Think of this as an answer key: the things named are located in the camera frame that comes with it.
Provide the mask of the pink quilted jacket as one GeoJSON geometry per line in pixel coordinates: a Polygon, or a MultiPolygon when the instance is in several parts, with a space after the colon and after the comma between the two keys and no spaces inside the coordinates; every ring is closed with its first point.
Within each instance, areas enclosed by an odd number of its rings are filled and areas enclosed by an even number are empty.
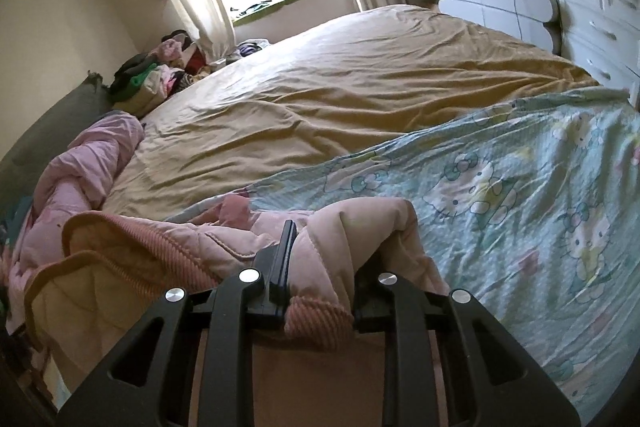
{"type": "Polygon", "coordinates": [[[360,197],[318,210],[254,210],[228,196],[188,223],[88,211],[70,218],[61,254],[27,284],[25,322],[75,389],[170,288],[206,291],[252,267],[258,251],[296,224],[290,305],[254,349],[259,426],[376,426],[382,415],[383,339],[352,328],[357,271],[383,267],[432,293],[449,291],[425,254],[416,210],[396,197],[360,197]]]}

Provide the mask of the pile of clothes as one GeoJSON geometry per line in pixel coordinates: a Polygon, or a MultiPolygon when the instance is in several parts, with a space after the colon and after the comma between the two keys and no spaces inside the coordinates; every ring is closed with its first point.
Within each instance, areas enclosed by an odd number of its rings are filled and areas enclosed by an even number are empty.
{"type": "Polygon", "coordinates": [[[240,58],[234,51],[209,63],[185,30],[175,30],[150,52],[135,55],[119,67],[107,89],[108,98],[114,109],[143,118],[168,98],[240,58]]]}

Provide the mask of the teal cartoon print blanket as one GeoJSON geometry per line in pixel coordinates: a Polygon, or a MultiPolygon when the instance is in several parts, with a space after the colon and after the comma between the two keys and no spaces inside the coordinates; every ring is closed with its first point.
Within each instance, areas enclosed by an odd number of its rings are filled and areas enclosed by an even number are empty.
{"type": "Polygon", "coordinates": [[[639,351],[639,115],[602,87],[519,98],[247,187],[263,210],[401,197],[442,277],[593,421],[639,351]]]}

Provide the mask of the tan bed sheet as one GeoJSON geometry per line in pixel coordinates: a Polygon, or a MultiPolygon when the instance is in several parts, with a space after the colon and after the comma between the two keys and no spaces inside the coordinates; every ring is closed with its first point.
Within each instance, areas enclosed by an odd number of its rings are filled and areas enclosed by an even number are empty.
{"type": "Polygon", "coordinates": [[[592,85],[565,58],[457,17],[405,4],[345,15],[160,104],[104,209],[164,219],[500,102],[592,85]]]}

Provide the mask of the grey quilted headboard cushion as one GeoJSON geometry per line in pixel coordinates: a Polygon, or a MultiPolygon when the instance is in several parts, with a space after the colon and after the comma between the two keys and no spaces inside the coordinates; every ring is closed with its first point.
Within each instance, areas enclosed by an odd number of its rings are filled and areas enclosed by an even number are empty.
{"type": "Polygon", "coordinates": [[[32,196],[49,161],[111,108],[102,76],[89,72],[77,88],[30,126],[1,159],[1,217],[32,196]]]}

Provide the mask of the white dresser with drawers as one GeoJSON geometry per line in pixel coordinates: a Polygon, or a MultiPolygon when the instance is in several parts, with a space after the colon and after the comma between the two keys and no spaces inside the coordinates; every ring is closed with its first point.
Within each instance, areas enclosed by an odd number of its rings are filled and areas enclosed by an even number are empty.
{"type": "Polygon", "coordinates": [[[559,0],[562,57],[639,106],[639,0],[559,0]]]}

